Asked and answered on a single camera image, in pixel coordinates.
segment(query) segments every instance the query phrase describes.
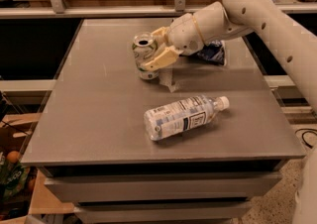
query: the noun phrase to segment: aluminum can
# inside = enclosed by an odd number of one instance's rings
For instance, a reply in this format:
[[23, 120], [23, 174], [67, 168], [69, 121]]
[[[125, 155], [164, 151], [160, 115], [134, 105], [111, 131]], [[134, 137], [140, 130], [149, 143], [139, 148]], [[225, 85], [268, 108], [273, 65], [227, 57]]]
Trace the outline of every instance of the aluminum can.
[[144, 62], [150, 61], [158, 49], [158, 43], [150, 32], [142, 32], [135, 35], [132, 50], [135, 56], [137, 69], [141, 79], [151, 80], [159, 76], [159, 72], [146, 71], [141, 68]]

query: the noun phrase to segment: desk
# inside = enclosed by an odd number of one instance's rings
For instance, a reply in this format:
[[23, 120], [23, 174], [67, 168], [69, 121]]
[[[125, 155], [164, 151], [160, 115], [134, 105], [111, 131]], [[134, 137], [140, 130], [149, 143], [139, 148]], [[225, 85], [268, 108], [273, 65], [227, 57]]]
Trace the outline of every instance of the desk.
[[[239, 217], [284, 162], [305, 156], [242, 39], [226, 42], [226, 66], [181, 57], [163, 69], [174, 92], [139, 79], [133, 36], [170, 21], [85, 20], [24, 153], [84, 222]], [[147, 139], [146, 110], [199, 93], [226, 95], [231, 107], [213, 125]]]

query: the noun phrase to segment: black cable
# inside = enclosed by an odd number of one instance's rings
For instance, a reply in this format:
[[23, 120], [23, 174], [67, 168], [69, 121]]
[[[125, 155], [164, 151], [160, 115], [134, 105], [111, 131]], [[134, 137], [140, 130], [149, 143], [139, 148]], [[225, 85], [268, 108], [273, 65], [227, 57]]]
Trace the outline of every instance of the black cable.
[[317, 129], [312, 129], [312, 128], [300, 128], [300, 129], [298, 129], [298, 130], [295, 131], [295, 134], [297, 134], [297, 133], [300, 132], [300, 131], [305, 131], [305, 132], [303, 132], [303, 133], [301, 134], [301, 139], [302, 139], [302, 141], [304, 142], [304, 144], [305, 144], [308, 148], [312, 149], [314, 146], [313, 146], [313, 145], [310, 145], [310, 144], [306, 141], [305, 135], [310, 133], [310, 134], [314, 134], [315, 136], [317, 136]]
[[27, 136], [30, 136], [30, 134], [27, 134], [25, 131], [22, 131], [22, 130], [20, 130], [19, 128], [15, 127], [15, 126], [12, 126], [12, 125], [10, 125], [9, 123], [4, 122], [3, 120], [1, 121], [1, 123], [4, 123], [5, 125], [7, 125], [7, 126], [13, 128], [13, 129], [15, 129], [15, 130], [17, 130], [17, 131], [19, 131], [19, 132], [21, 132], [21, 133], [24, 133], [24, 134], [27, 135]]

